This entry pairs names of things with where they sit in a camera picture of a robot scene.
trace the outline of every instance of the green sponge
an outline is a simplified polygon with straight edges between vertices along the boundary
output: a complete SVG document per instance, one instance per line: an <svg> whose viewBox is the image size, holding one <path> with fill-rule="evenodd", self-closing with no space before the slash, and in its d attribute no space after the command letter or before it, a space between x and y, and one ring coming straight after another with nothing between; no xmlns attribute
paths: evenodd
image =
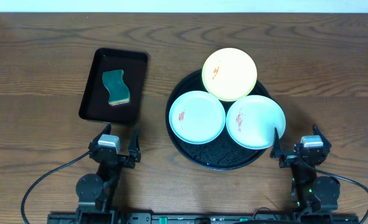
<svg viewBox="0 0 368 224"><path fill-rule="evenodd" d="M109 91L108 103L112 106L130 102L130 90L124 84L123 74L122 69L102 74L103 85Z"/></svg>

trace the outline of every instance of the wooden table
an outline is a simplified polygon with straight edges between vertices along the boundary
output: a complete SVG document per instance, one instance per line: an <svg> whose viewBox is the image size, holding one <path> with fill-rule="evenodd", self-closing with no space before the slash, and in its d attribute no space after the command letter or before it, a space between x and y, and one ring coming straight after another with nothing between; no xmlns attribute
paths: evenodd
<svg viewBox="0 0 368 224"><path fill-rule="evenodd" d="M286 114L292 147L318 124L333 147L321 169L368 187L368 14L0 14L0 223L22 223L20 204L42 174L83 154L105 126L78 117L100 47L150 55L141 119L142 161L124 170L116 204L154 212L290 210L291 174L267 151L228 172L201 168L172 145L164 122L177 83L217 49L248 52ZM114 126L126 148L133 128ZM26 212L74 212L89 158L51 175ZM340 213L364 215L367 194L341 182Z"/></svg>

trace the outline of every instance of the black cable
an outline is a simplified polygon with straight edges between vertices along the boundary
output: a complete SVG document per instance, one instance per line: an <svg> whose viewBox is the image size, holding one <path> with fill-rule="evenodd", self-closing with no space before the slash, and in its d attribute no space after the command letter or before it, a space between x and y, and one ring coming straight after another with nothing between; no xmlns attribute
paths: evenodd
<svg viewBox="0 0 368 224"><path fill-rule="evenodd" d="M330 176L330 177L334 177L334 178L337 178L337 179L345 180L345 181L347 181L347 182L349 182L349 183L352 183L352 184L354 184L354 185L356 185L356 186L358 186L358 187L360 187L360 188L364 189L364 190L366 191L366 193L368 193L368 188L367 188L367 187L365 187L364 185L362 185L361 183L358 183L358 182L356 182L355 180L347 179L347 178L345 178L345 177L342 177L342 176L339 176L339 175L336 175L336 174L331 174L331 173L329 173L329 172L325 172L325 171L321 171L321 170L319 170L319 169L315 169L314 167L311 167L310 165L308 165L308 164L304 161L304 159L301 157L301 155L300 155L300 154L298 154L298 158L299 158L300 162L301 162L301 163L303 163L303 165L304 165L305 167L307 167L307 168L309 168L309 169L311 169L311 170L313 170L313 171L315 171L315 172L319 172L320 174L324 174L324 175L328 175L328 176ZM368 218L368 209L366 210L366 213L365 213L364 217L362 218L362 220L359 222L359 224L363 224L363 223L366 221L366 219L367 219L367 218Z"/></svg>
<svg viewBox="0 0 368 224"><path fill-rule="evenodd" d="M260 207L260 208L258 208L258 209L254 212L254 214L253 214L253 216L252 216L252 219L253 219L253 220L255 220L255 219L256 219L256 215L257 215L257 213L258 213L258 211L259 211L260 209L267 209L267 210L269 210L270 212L272 212L272 210L271 210L271 209L269 209L269 208L267 208L267 207ZM272 214L272 215L273 215L273 217L274 217L276 220L279 220L279 218L278 218L278 217L276 217L276 216L275 216L275 214Z"/></svg>
<svg viewBox="0 0 368 224"><path fill-rule="evenodd" d="M81 155L80 157L78 157L77 159L74 159L58 168L55 168L53 170L51 170L50 172L44 174L42 177L40 177L38 180L36 180L30 187L29 190L27 190L26 194L24 195L23 199L22 199L22 203L21 203L21 214L22 214L22 218L25 224L30 224L29 221L27 220L26 214L24 213L24 204L26 203L26 199L27 196L29 196L30 192L33 190L33 188L44 178L46 178L48 175L53 174L54 172L57 172L58 170L61 170L67 166L72 165L73 163L79 161L80 159L83 159L84 157L86 157L90 152L86 152L83 155Z"/></svg>

